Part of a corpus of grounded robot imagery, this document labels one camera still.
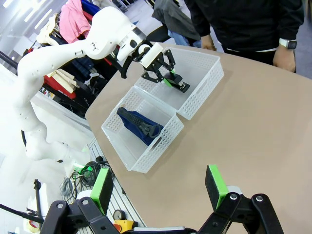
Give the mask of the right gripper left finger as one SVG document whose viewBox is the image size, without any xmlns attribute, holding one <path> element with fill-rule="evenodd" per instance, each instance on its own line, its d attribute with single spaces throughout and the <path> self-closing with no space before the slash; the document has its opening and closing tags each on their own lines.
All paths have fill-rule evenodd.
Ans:
<svg viewBox="0 0 312 234">
<path fill-rule="evenodd" d="M 77 234 L 89 228 L 93 234 L 133 234 L 135 222 L 126 225 L 111 222 L 106 216 L 113 191 L 111 170 L 100 169 L 89 196 L 76 199 L 72 204 L 54 201 L 43 222 L 41 234 Z"/>
</svg>

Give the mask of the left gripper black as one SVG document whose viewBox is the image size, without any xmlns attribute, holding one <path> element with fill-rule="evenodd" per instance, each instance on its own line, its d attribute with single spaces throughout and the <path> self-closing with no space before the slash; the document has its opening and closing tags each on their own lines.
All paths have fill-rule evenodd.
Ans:
<svg viewBox="0 0 312 234">
<path fill-rule="evenodd" d="M 169 63 L 164 61 L 164 56 L 168 59 Z M 165 67 L 168 71 L 172 72 L 175 66 L 175 60 L 171 50 L 165 50 L 164 53 L 160 52 L 151 63 L 152 70 L 159 70 L 161 67 Z M 155 73 L 152 71 L 144 71 L 141 75 L 143 79 L 149 80 L 153 83 L 164 83 L 169 87 L 172 87 L 170 82 L 163 77 L 161 73 Z"/>
</svg>

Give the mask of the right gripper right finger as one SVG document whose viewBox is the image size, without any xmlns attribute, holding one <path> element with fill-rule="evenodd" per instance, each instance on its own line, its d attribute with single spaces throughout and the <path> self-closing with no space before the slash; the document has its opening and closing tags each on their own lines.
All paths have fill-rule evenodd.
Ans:
<svg viewBox="0 0 312 234">
<path fill-rule="evenodd" d="M 200 234 L 225 234 L 240 223 L 249 234 L 282 234 L 284 231 L 266 194 L 245 197 L 230 190 L 215 164 L 207 165 L 205 186 L 213 212 L 199 229 Z"/>
</svg>

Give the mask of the person's right hand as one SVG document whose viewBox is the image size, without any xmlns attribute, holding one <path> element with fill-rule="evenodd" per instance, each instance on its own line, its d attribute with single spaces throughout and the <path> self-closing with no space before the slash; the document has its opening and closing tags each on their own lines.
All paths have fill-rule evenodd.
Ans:
<svg viewBox="0 0 312 234">
<path fill-rule="evenodd" d="M 214 45 L 213 39 L 211 35 L 206 35 L 201 37 L 201 48 L 216 51 L 216 47 Z"/>
</svg>

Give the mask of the person's left hand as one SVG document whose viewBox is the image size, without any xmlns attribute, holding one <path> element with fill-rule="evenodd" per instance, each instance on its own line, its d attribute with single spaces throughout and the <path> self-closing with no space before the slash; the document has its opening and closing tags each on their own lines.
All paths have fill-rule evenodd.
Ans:
<svg viewBox="0 0 312 234">
<path fill-rule="evenodd" d="M 273 65 L 289 72 L 295 72 L 296 63 L 294 50 L 279 45 L 274 54 Z"/>
</svg>

